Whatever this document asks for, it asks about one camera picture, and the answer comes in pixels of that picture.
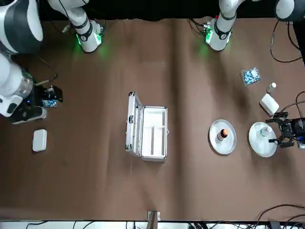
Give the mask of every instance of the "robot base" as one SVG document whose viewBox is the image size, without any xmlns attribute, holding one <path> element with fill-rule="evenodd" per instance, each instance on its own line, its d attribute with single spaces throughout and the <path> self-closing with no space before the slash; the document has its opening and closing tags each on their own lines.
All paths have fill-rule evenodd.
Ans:
<svg viewBox="0 0 305 229">
<path fill-rule="evenodd" d="M 24 117 L 24 114 L 26 113 L 26 111 L 24 111 L 24 110 L 20 110 L 16 113 L 17 114 L 13 114 L 13 116 L 11 118 L 11 120 L 13 122 L 12 124 L 14 124 L 14 125 L 33 121 L 33 120 L 40 119 L 40 118 L 46 118 L 48 111 L 43 107 L 35 107 L 34 110 L 30 111 L 30 114 L 29 114 L 30 117 L 27 117 L 27 118 Z"/>
<path fill-rule="evenodd" d="M 217 33 L 215 32 L 214 24 L 216 23 L 216 19 L 213 18 L 208 24 L 211 25 L 211 31 L 206 35 L 205 42 L 214 50 L 221 51 L 225 48 L 227 43 L 229 42 L 231 33 L 224 39 L 221 40 Z"/>
<path fill-rule="evenodd" d="M 102 43 L 104 28 L 95 21 L 90 21 L 90 23 L 92 24 L 92 32 L 89 35 L 87 41 L 83 41 L 82 37 L 77 35 L 79 45 L 84 50 L 84 52 L 93 52 Z"/>
</svg>

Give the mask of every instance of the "round white plate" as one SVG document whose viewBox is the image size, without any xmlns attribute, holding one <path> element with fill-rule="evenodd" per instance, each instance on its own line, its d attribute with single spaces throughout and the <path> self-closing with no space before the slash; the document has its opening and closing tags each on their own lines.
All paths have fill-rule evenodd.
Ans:
<svg viewBox="0 0 305 229">
<path fill-rule="evenodd" d="M 227 129 L 229 134 L 223 141 L 219 141 L 217 135 L 222 129 Z M 220 154 L 227 155 L 235 149 L 236 132 L 231 123 L 226 120 L 218 119 L 213 122 L 210 127 L 209 138 L 214 150 Z"/>
<path fill-rule="evenodd" d="M 263 139 L 258 139 L 256 137 L 256 133 L 257 133 L 257 131 L 259 131 L 260 129 L 262 129 L 264 127 L 269 127 L 269 125 L 266 123 L 262 123 L 262 122 L 254 123 L 249 130 L 249 142 L 250 142 L 251 148 L 259 156 L 270 157 L 275 153 L 277 144 L 269 143 L 268 140 L 275 139 L 276 136 L 275 136 L 274 131 L 272 130 L 272 132 L 268 136 L 264 137 Z"/>
</svg>

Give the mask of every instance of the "black electronic device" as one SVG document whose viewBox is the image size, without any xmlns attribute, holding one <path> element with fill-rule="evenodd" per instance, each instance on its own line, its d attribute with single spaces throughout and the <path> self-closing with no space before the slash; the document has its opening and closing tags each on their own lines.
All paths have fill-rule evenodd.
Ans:
<svg viewBox="0 0 305 229">
<path fill-rule="evenodd" d="M 270 139 L 269 142 L 280 145 L 281 148 L 295 145 L 294 140 L 305 138 L 305 118 L 287 119 L 288 112 L 275 113 L 272 119 L 267 119 L 266 123 L 277 123 L 281 135 L 277 139 Z"/>
</svg>

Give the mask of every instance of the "brown tablecloth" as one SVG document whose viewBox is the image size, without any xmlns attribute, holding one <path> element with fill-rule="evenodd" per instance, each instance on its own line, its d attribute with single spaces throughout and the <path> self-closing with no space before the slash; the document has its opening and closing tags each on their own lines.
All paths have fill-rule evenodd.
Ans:
<svg viewBox="0 0 305 229">
<path fill-rule="evenodd" d="M 154 209 L 162 220 L 255 220 L 277 204 L 305 205 L 305 153 L 295 146 L 260 158 L 247 142 L 250 126 L 268 118 L 258 102 L 270 83 L 277 84 L 272 96 L 280 107 L 304 89 L 302 61 L 280 64 L 270 55 L 275 22 L 237 19 L 226 49 L 214 52 L 186 20 L 109 21 L 103 45 L 90 54 L 75 35 L 57 34 L 46 23 L 39 56 L 58 71 L 54 84 L 64 103 L 44 120 L 1 120 L 1 217 L 145 220 Z M 285 24 L 275 33 L 274 54 L 300 55 Z M 52 77 L 31 55 L 18 62 L 40 80 Z M 252 67 L 262 79 L 245 86 L 240 71 Z M 130 91 L 145 105 L 168 107 L 165 163 L 143 162 L 124 150 Z M 298 117 L 295 107 L 289 111 Z M 228 156 L 214 153 L 207 141 L 219 118 L 237 133 Z M 33 154 L 33 132 L 40 128 L 48 131 L 47 150 Z M 297 212 L 274 210 L 264 220 Z"/>
</svg>

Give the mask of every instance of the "white tissue box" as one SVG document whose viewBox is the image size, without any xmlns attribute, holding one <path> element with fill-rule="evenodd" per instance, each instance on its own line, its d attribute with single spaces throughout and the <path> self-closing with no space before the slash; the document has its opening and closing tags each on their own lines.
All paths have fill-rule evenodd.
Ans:
<svg viewBox="0 0 305 229">
<path fill-rule="evenodd" d="M 270 116 L 273 116 L 280 107 L 275 99 L 269 94 L 265 94 L 261 101 L 259 101 L 259 104 L 267 111 Z"/>
</svg>

